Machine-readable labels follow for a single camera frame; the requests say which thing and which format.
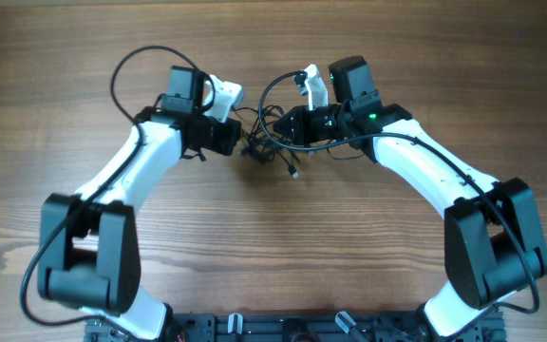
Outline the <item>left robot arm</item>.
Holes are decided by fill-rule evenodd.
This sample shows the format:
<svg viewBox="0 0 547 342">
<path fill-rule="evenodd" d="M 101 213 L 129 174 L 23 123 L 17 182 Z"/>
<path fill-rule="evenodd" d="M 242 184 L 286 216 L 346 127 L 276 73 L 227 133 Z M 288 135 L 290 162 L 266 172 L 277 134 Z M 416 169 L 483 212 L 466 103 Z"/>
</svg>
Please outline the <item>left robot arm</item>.
<svg viewBox="0 0 547 342">
<path fill-rule="evenodd" d="M 141 286 L 136 216 L 180 160 L 202 150 L 232 154 L 241 124 L 229 113 L 242 98 L 237 83 L 173 66 L 167 91 L 132 116 L 127 141 L 104 169 L 73 194 L 44 202 L 40 246 L 28 269 L 39 296 L 82 312 L 113 338 L 182 340 L 172 308 Z"/>
</svg>

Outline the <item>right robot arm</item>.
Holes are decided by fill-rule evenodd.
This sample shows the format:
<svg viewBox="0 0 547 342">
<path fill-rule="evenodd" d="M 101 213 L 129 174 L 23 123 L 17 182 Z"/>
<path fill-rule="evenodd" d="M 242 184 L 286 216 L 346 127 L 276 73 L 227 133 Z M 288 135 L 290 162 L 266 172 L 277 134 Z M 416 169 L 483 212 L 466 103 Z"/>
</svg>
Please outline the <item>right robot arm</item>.
<svg viewBox="0 0 547 342">
<path fill-rule="evenodd" d="M 532 189 L 482 173 L 435 142 L 398 104 L 384 104 L 366 60 L 350 56 L 291 73 L 307 103 L 264 127 L 296 152 L 347 144 L 393 171 L 443 218 L 447 281 L 414 312 L 376 313 L 368 327 L 346 312 L 334 317 L 353 341 L 503 341 L 509 297 L 547 276 L 547 244 Z"/>
</svg>

